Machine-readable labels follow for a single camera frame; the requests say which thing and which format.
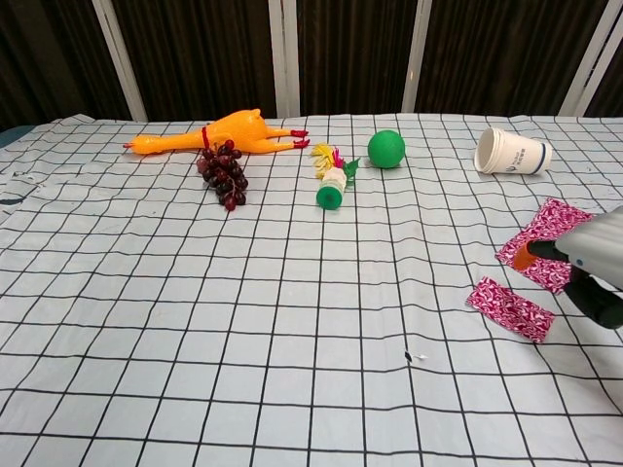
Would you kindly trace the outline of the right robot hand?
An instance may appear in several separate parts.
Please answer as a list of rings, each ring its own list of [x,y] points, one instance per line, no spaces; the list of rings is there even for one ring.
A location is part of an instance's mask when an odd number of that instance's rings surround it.
[[[528,241],[515,254],[513,266],[527,269],[539,259],[570,265],[564,291],[584,315],[606,329],[623,327],[623,298],[599,283],[623,292],[623,205],[556,240]]]

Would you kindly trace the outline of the pink patterned cloth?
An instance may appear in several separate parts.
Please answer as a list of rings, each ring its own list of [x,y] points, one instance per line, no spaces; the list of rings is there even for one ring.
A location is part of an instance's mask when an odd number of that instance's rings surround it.
[[[569,282],[569,264],[547,259],[537,259],[527,269],[517,269],[514,265],[516,253],[531,240],[556,240],[578,225],[590,221],[594,215],[571,206],[561,200],[548,198],[539,208],[534,218],[514,237],[508,240],[495,257],[504,265],[518,271],[544,289],[559,295]]]

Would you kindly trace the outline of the pink patterned cloth strip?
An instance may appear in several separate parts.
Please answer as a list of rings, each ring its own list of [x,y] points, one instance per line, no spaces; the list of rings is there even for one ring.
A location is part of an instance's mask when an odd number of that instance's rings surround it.
[[[489,277],[483,277],[466,302],[507,331],[535,343],[545,341],[555,315],[513,293]]]

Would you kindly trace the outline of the white paper cup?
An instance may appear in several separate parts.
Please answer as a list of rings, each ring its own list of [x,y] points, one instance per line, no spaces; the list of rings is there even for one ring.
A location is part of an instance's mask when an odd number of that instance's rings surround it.
[[[484,174],[535,175],[549,168],[552,156],[548,143],[489,127],[479,138],[474,166]]]

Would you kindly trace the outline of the green ball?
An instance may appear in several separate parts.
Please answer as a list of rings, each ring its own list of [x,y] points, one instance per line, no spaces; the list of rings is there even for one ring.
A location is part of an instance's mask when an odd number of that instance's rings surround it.
[[[375,133],[367,147],[372,165],[379,168],[395,168],[405,157],[406,145],[402,136],[390,129]]]

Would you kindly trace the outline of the green base feather shuttlecock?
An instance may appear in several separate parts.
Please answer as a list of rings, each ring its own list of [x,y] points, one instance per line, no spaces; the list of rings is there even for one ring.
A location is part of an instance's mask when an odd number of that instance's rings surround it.
[[[337,147],[328,144],[315,145],[311,156],[314,159],[316,178],[319,180],[317,204],[324,210],[338,209],[347,187],[354,183],[359,159],[347,162]]]

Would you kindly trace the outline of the blue checkered tablecloth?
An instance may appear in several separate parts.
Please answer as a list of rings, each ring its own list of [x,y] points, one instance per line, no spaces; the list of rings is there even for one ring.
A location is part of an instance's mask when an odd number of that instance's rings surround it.
[[[190,122],[37,126],[0,148],[0,467],[623,467],[623,330],[501,264],[548,199],[623,204],[623,118],[294,118],[359,159],[326,212],[306,150],[248,156],[225,210]],[[553,148],[474,166],[489,127]],[[385,129],[402,162],[369,160]],[[466,302],[489,277],[545,341]]]

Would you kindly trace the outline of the dark red grape bunch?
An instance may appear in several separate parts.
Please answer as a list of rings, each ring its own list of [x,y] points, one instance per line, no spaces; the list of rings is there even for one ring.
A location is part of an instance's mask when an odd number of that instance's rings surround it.
[[[238,160],[242,152],[231,139],[215,149],[203,149],[196,160],[199,175],[228,211],[246,204],[248,181]]]

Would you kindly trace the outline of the yellow rubber chicken toy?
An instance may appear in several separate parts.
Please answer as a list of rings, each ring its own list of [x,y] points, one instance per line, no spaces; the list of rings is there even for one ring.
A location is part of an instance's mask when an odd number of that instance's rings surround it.
[[[304,149],[310,144],[302,129],[268,126],[259,109],[240,110],[201,129],[168,136],[139,134],[124,145],[137,155],[152,155],[176,150],[211,149],[227,141],[244,153],[268,154]]]

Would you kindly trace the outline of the dark pleated curtain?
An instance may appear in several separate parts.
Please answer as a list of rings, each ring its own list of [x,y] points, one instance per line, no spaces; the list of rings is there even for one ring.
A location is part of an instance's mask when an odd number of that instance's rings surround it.
[[[296,0],[301,116],[401,112],[418,0]],[[147,122],[276,118],[268,0],[112,0]],[[434,0],[413,113],[555,116],[607,0]],[[0,131],[132,120],[92,0],[0,0]],[[623,117],[623,43],[587,117]]]

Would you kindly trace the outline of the white slanted frame post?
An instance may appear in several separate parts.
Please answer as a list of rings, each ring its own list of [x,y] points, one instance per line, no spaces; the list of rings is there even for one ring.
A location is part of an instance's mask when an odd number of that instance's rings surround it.
[[[92,0],[92,6],[111,55],[129,113],[134,121],[146,123],[147,112],[113,2],[112,0]]]
[[[619,46],[623,43],[623,0],[607,0],[558,112],[583,117]]]
[[[402,113],[413,113],[418,96],[427,31],[434,0],[418,0],[401,103]]]

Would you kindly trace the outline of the white double frame post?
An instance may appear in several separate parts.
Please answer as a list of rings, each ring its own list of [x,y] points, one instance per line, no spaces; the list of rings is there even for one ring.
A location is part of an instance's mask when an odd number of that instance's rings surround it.
[[[275,105],[279,118],[301,116],[296,0],[268,0]]]

